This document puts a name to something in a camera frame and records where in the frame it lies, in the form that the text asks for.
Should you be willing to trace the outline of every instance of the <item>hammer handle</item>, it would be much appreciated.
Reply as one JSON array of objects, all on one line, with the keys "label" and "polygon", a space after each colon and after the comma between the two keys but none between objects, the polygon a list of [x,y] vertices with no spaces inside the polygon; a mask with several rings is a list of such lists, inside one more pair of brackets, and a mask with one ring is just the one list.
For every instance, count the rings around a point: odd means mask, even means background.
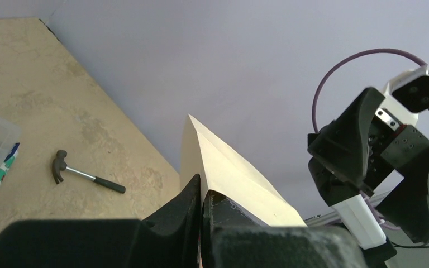
[{"label": "hammer handle", "polygon": [[111,190],[114,190],[114,191],[121,193],[121,194],[126,192],[126,187],[119,185],[117,183],[113,183],[112,181],[105,180],[105,179],[100,178],[100,177],[95,176],[94,182],[101,185],[101,186],[104,186],[106,188],[110,188]]}]

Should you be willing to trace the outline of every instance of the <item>metal hammer shaft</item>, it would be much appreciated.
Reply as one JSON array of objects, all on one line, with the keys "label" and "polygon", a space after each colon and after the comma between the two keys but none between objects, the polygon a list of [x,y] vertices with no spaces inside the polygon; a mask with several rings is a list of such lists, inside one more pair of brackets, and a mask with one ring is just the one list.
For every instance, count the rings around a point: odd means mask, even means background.
[{"label": "metal hammer shaft", "polygon": [[122,185],[119,185],[117,183],[114,183],[112,181],[109,181],[109,180],[106,180],[106,179],[103,179],[103,178],[100,178],[100,177],[97,177],[97,176],[90,175],[88,173],[79,171],[77,169],[72,169],[69,166],[66,166],[65,170],[68,170],[68,171],[73,172],[73,173],[75,173],[77,175],[80,175],[81,177],[84,177],[85,179],[88,179],[88,180],[90,180],[90,181],[92,181],[94,183],[97,183],[97,184],[101,185],[101,186],[104,186],[106,188],[110,188],[111,190],[114,190],[114,191],[116,191],[118,193],[123,194],[123,193],[126,192],[126,187],[124,187]]}]

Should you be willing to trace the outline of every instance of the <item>wooden table surface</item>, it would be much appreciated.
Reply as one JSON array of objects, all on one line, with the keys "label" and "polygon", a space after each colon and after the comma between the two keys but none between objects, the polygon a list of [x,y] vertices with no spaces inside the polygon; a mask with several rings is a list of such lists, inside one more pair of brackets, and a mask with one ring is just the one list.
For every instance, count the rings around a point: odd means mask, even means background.
[{"label": "wooden table surface", "polygon": [[[36,18],[0,20],[0,116],[22,128],[19,156],[0,187],[0,231],[35,218],[144,218],[179,193],[179,176]],[[127,188],[118,194],[51,161]]]}]

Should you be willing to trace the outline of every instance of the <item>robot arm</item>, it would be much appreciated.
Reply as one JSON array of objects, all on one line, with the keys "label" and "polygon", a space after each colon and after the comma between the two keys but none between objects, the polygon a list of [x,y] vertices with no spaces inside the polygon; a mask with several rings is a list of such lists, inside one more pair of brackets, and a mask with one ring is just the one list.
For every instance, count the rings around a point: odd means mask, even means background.
[{"label": "robot arm", "polygon": [[429,110],[429,65],[392,79],[383,92],[366,88],[338,119],[308,135],[308,167],[321,197],[361,248],[387,238],[361,196],[393,171],[402,182],[377,206],[415,243],[429,242],[429,139],[415,125]]}]

